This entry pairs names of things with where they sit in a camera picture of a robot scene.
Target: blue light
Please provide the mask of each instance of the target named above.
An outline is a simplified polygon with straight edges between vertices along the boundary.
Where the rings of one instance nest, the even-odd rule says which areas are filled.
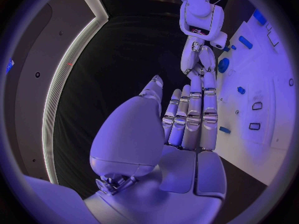
[[[9,59],[9,63],[8,63],[8,65],[7,65],[7,68],[6,68],[6,73],[8,73],[8,72],[10,71],[10,69],[13,67],[13,65],[14,65],[14,62],[13,62],[13,60],[10,58],[10,59]]]

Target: led light strip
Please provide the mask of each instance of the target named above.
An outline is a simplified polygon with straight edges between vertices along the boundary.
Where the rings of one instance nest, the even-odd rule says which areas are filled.
[[[60,95],[75,62],[102,25],[94,18],[83,28],[64,53],[50,84],[42,121],[42,147],[48,177],[54,184],[58,184],[58,179],[54,165],[53,132]]]

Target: blue block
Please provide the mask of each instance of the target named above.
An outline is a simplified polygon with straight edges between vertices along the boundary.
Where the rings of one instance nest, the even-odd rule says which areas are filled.
[[[226,51],[226,52],[228,52],[230,49],[227,47],[227,46],[225,46],[224,48],[223,48],[223,51]]]
[[[253,47],[253,45],[244,36],[240,36],[239,41],[241,41],[245,46],[247,46],[248,49],[251,49]]]
[[[245,89],[240,86],[238,87],[238,92],[241,94],[245,94]]]
[[[254,11],[253,16],[256,18],[257,21],[259,21],[261,25],[265,25],[265,23],[267,22],[265,17],[257,9]]]
[[[230,133],[230,130],[228,128],[220,126],[219,128],[220,131],[225,132],[225,133]]]
[[[220,73],[224,73],[227,70],[228,65],[229,65],[229,59],[223,58],[218,64],[218,71]]]

